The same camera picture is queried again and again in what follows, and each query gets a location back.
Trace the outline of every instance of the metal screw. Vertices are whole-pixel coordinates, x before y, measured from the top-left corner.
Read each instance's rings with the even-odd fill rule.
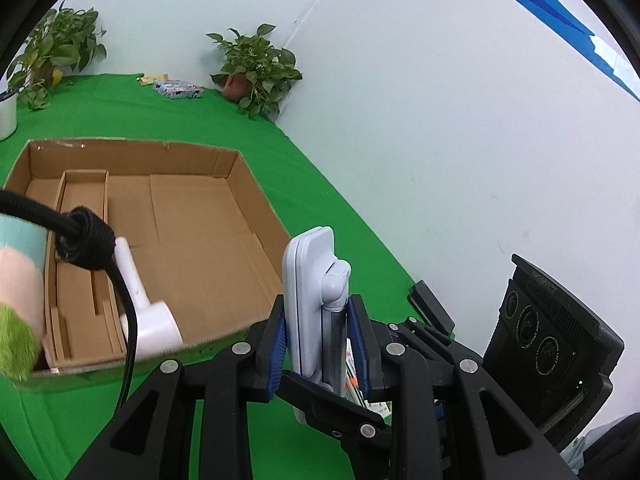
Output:
[[[363,424],[360,427],[360,433],[362,434],[363,437],[373,438],[374,436],[376,436],[376,428],[374,428],[370,424]]]
[[[391,355],[402,355],[404,354],[404,345],[400,343],[389,343],[386,346],[386,351]]]
[[[247,341],[241,341],[233,345],[231,350],[236,355],[245,355],[251,351],[251,345]]]
[[[473,359],[462,359],[460,361],[460,369],[468,374],[473,374],[478,371],[478,363]]]
[[[172,374],[177,369],[178,369],[178,361],[174,361],[173,359],[169,359],[168,361],[165,361],[160,365],[160,371],[163,374]]]

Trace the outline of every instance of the white pot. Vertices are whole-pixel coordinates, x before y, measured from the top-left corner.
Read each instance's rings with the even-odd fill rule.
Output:
[[[0,140],[10,136],[18,125],[15,117],[17,102],[18,94],[15,90],[0,94]]]

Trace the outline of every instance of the black velcro strap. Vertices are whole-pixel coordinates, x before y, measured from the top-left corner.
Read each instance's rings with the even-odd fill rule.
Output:
[[[81,235],[69,238],[56,234],[56,250],[62,260],[87,270],[103,269],[116,247],[113,229],[84,206],[65,215],[78,224]]]

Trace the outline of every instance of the white handle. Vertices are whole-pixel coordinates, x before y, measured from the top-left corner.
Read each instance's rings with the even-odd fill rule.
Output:
[[[131,249],[129,248],[126,238],[116,238],[114,254],[116,257],[116,264],[118,265],[122,278],[127,285],[127,289],[131,295],[131,300],[133,301],[133,306],[136,309],[136,312],[149,308],[149,298],[146,296],[145,287],[142,285],[142,281],[140,280],[140,275],[136,269],[136,264],[133,261],[133,255],[131,254]]]

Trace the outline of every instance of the black cable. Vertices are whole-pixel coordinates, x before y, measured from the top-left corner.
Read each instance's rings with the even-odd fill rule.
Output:
[[[17,216],[65,237],[78,238],[82,234],[80,226],[68,216],[5,189],[0,189],[0,212]]]
[[[136,310],[133,307],[133,300],[127,289],[127,285],[124,282],[120,269],[113,260],[104,267],[107,272],[107,276],[113,283],[115,290],[124,290],[124,294],[120,294],[122,300],[122,306],[124,313],[127,316],[127,322],[129,325],[129,333],[127,335],[127,356],[124,363],[124,373],[122,375],[122,386],[120,387],[120,395],[116,402],[116,409],[114,413],[117,413],[120,407],[126,402],[129,396],[129,390],[131,388],[131,380],[133,378],[133,367],[136,363],[136,347],[138,345],[138,317],[136,316]]]
[[[127,355],[117,412],[129,397],[138,345],[138,318],[120,269],[113,260],[115,235],[101,218],[85,207],[59,213],[35,200],[0,189],[0,213],[15,216],[56,233],[56,251],[63,261],[89,270],[103,269],[113,283],[127,316]]]

